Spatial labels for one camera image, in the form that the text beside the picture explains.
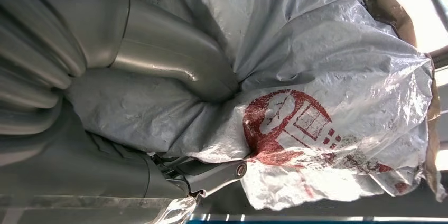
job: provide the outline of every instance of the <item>crumpled plastic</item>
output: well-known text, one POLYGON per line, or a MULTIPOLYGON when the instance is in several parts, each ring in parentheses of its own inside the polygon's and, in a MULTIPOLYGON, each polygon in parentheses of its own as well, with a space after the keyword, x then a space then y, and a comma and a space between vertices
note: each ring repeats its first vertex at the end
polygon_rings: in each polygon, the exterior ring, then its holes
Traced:
POLYGON ((172 79, 90 70, 67 92, 87 130, 167 157, 248 158, 257 209, 416 188, 431 61, 359 0, 169 1, 218 41, 241 92, 214 105, 172 79))

